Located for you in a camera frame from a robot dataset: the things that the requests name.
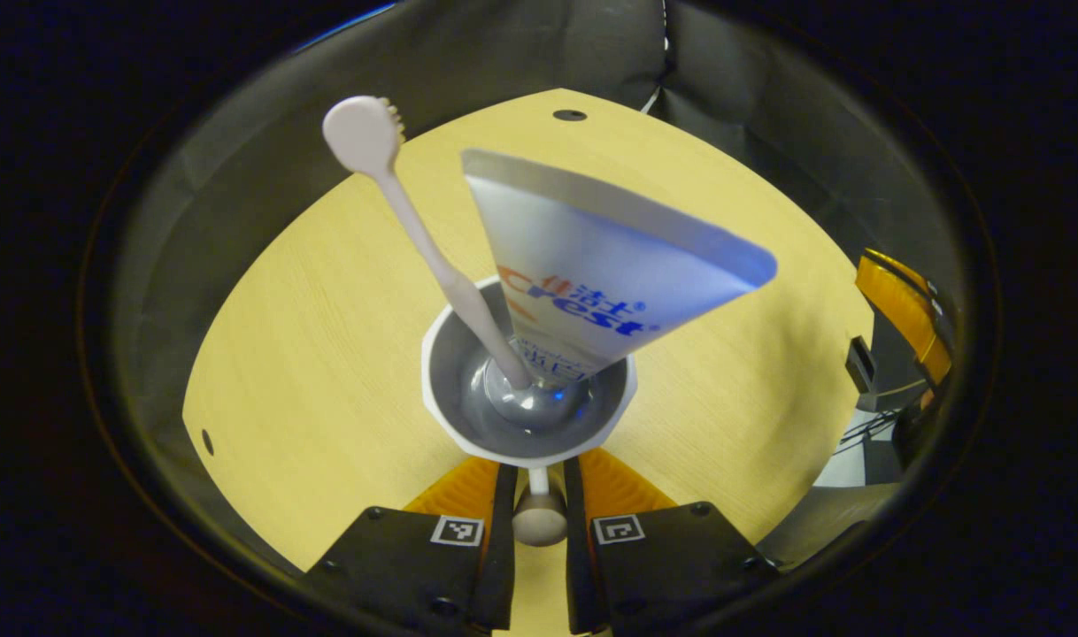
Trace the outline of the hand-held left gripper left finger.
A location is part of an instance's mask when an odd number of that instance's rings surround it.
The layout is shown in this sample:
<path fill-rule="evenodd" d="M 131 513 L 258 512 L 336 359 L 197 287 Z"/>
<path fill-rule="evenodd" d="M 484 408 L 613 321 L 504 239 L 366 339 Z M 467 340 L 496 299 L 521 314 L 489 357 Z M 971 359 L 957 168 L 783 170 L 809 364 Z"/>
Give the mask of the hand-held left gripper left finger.
<path fill-rule="evenodd" d="M 369 506 L 302 584 L 373 636 L 510 628 L 516 468 L 470 458 L 403 509 Z"/>

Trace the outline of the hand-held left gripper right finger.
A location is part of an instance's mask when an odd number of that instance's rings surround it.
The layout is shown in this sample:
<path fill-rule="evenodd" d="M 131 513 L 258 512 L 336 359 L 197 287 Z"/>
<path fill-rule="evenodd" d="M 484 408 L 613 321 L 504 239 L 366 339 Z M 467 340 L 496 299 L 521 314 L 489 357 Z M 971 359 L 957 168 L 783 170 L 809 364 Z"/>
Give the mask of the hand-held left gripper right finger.
<path fill-rule="evenodd" d="M 676 503 L 612 453 L 564 471 L 572 633 L 681 636 L 780 576 L 716 506 Z"/>

